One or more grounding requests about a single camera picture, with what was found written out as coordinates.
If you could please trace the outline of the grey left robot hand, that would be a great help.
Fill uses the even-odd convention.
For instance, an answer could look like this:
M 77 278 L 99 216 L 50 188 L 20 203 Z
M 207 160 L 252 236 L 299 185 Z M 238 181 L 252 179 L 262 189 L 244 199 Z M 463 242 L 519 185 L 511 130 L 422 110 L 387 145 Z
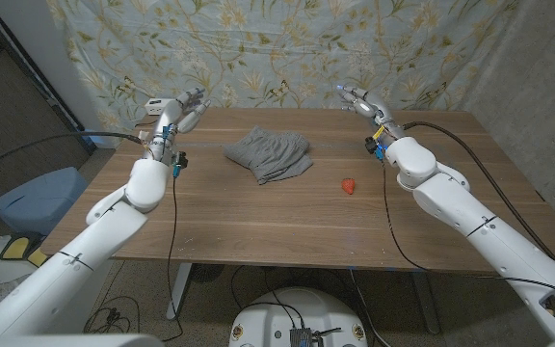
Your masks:
M 150 116 L 157 116 L 152 142 L 163 143 L 171 134 L 191 132 L 211 101 L 203 98 L 204 88 L 194 88 L 175 98 L 151 98 L 145 104 Z

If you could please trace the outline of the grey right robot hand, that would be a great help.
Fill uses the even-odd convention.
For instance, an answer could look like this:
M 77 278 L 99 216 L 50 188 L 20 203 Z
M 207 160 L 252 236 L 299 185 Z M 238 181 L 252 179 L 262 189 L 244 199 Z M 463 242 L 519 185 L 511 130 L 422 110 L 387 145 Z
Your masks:
M 342 98 L 343 110 L 355 112 L 372 121 L 383 134 L 394 141 L 404 137 L 404 130 L 398 125 L 384 101 L 375 93 L 359 87 L 338 85 L 337 93 Z

